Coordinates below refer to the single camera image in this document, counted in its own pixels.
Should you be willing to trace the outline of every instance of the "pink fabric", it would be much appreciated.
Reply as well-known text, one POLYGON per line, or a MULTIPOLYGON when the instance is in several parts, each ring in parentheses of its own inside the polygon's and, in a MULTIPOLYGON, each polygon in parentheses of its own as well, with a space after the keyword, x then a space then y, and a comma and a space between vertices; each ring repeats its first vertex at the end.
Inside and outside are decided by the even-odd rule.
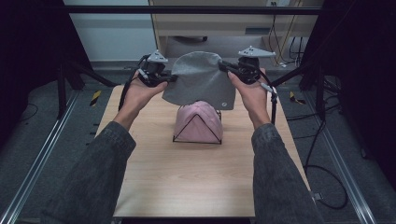
POLYGON ((176 141, 220 143, 221 120, 215 108, 204 101, 184 105, 177 111, 174 137, 176 141))

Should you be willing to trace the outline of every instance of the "person's left hand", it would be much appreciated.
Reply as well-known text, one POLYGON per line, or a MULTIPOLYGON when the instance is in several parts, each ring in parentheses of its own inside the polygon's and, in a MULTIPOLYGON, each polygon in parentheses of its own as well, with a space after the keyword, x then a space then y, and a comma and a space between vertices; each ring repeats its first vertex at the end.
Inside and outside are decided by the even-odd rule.
POLYGON ((139 111, 143 109, 149 100, 156 94, 165 90, 168 85, 167 82, 163 82, 156 87, 147 87, 139 78, 137 78, 138 72, 134 74, 133 81, 126 92, 124 104, 113 119, 126 130, 131 128, 134 119, 139 114, 139 111))

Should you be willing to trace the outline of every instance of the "wall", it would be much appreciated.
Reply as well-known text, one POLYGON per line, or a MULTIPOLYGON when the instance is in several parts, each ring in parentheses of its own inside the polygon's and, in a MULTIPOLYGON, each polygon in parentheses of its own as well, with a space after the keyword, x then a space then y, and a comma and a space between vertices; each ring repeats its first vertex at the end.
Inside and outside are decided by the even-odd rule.
MULTIPOLYGON (((64 0, 65 5, 147 6, 147 0, 64 0)), ((149 14, 71 14, 90 61, 137 61, 156 49, 149 14)))

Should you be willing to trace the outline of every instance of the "person's right hand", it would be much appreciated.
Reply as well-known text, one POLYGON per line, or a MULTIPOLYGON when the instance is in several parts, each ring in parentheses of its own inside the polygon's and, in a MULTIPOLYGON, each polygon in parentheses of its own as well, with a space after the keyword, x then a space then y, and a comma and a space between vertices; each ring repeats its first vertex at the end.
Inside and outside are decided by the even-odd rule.
MULTIPOLYGON (((233 85, 238 89, 242 96, 242 101, 247 109, 253 127, 256 130, 265 123, 270 123, 270 117, 267 112, 267 91, 261 86, 259 82, 247 85, 243 83, 232 72, 228 72, 233 85)), ((261 77, 260 82, 266 83, 265 79, 261 77)))

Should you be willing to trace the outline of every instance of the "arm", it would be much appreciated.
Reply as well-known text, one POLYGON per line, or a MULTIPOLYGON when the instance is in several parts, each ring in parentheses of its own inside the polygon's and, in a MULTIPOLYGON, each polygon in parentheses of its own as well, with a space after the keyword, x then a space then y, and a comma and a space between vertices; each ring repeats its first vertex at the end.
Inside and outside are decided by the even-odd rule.
POLYGON ((297 167, 270 122, 266 90, 259 83, 246 85, 232 73, 229 78, 241 94, 255 129, 251 142, 257 223, 323 223, 297 167))
POLYGON ((126 163, 136 146, 128 131, 139 111, 166 85, 148 88, 139 79, 132 82, 120 112, 90 143, 47 202, 41 223, 111 222, 126 163))

